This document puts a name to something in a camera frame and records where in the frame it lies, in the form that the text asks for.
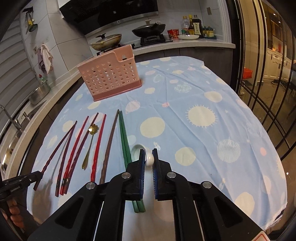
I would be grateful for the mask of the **left human hand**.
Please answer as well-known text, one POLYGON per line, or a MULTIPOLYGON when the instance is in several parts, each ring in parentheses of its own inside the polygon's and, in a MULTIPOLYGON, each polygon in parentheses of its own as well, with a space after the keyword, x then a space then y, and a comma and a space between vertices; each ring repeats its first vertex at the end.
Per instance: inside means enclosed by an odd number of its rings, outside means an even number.
POLYGON ((1 209, 1 212, 5 220, 8 220, 10 217, 11 221, 15 226, 19 228, 24 228, 25 226, 23 223, 23 217, 21 216, 20 209, 18 208, 18 205, 15 199, 10 199, 6 203, 8 205, 9 210, 4 211, 3 209, 1 209))

